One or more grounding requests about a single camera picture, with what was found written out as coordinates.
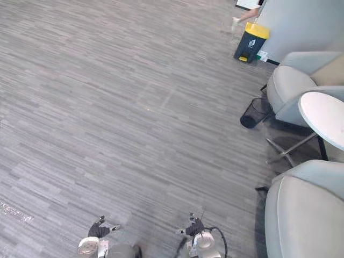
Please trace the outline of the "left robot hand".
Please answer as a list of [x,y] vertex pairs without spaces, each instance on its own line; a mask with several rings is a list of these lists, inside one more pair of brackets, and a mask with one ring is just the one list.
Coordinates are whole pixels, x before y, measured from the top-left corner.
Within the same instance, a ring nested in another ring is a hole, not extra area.
[[112,227],[106,227],[102,226],[102,224],[105,222],[105,216],[100,216],[90,227],[88,231],[88,237],[96,237],[96,238],[104,238],[111,232],[115,232],[120,230],[121,225],[116,224]]

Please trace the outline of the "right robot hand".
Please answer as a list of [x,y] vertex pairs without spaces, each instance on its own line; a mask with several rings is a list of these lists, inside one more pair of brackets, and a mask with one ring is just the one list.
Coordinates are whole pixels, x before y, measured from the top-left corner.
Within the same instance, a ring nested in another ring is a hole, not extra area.
[[194,237],[205,230],[205,226],[203,225],[202,220],[192,212],[189,215],[189,224],[190,225],[187,228],[177,229],[176,233]]

